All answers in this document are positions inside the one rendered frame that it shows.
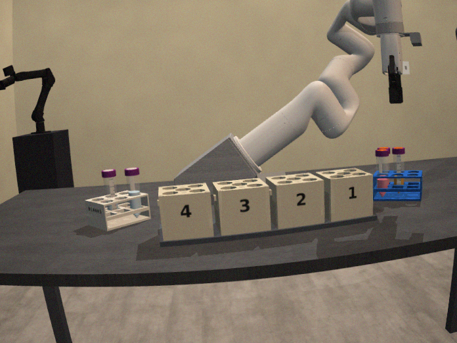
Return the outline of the beige tube rack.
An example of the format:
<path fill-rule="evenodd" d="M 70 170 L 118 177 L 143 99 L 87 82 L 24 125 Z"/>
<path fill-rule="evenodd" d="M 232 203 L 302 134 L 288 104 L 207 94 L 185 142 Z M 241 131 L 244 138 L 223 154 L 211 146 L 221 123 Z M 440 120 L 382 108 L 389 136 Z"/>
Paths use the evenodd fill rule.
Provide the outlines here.
<path fill-rule="evenodd" d="M 142 208 L 130 209 L 129 200 L 133 200 L 141 197 Z M 121 200 L 116 200 L 124 198 Z M 99 201 L 94 201 L 99 200 Z M 105 206 L 111 204 L 117 204 L 125 202 L 125 204 L 119 204 L 117 210 L 107 210 Z M 102 203 L 109 202 L 109 203 Z M 85 207 L 87 212 L 88 225 L 96 227 L 105 231 L 110 231 L 120 227 L 125 227 L 134 223 L 146 221 L 151 219 L 150 216 L 150 205 L 149 199 L 146 193 L 141 193 L 138 196 L 129 196 L 128 191 L 122 191 L 117 193 L 116 197 L 106 198 L 100 196 L 92 199 L 85 200 Z M 123 212 L 123 213 L 122 213 Z M 140 216 L 136 218 L 133 214 L 141 212 Z"/>

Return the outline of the blue tube rack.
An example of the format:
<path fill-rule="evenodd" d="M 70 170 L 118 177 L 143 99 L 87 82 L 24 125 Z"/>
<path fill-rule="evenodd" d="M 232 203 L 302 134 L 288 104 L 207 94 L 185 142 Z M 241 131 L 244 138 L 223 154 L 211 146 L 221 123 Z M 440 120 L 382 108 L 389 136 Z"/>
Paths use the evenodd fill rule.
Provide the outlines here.
<path fill-rule="evenodd" d="M 401 176 L 394 176 L 401 175 Z M 416 175 L 416 176 L 409 176 Z M 387 189 L 377 189 L 377 178 L 420 178 L 420 182 L 404 182 L 404 185 L 394 185 L 394 182 L 389 182 Z M 389 171 L 386 176 L 377 176 L 377 171 L 373 175 L 373 201 L 421 201 L 422 199 L 422 170 L 405 170 L 404 173 L 393 173 Z M 398 188 L 398 189 L 392 189 Z M 418 188 L 418 189 L 411 189 Z M 374 193 L 377 192 L 377 193 Z M 378 192 L 386 192 L 384 197 L 381 197 Z M 394 192 L 401 192 L 400 194 Z M 413 193 L 416 192 L 416 193 Z"/>

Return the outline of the beige bucket adapter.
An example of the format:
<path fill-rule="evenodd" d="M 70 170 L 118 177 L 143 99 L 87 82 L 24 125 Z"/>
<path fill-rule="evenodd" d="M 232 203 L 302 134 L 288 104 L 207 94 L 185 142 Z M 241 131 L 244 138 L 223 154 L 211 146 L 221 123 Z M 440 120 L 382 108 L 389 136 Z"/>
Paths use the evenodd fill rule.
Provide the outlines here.
<path fill-rule="evenodd" d="M 327 220 L 333 222 L 373 216 L 371 173 L 351 168 L 320 171 L 315 175 L 324 180 L 324 217 Z"/>
<path fill-rule="evenodd" d="M 260 178 L 213 182 L 213 199 L 221 236 L 271 230 L 269 186 Z"/>
<path fill-rule="evenodd" d="M 158 199 L 163 241 L 214 237 L 206 183 L 159 187 Z"/>
<path fill-rule="evenodd" d="M 277 229 L 324 223 L 324 180 L 301 173 L 266 177 L 271 222 Z"/>

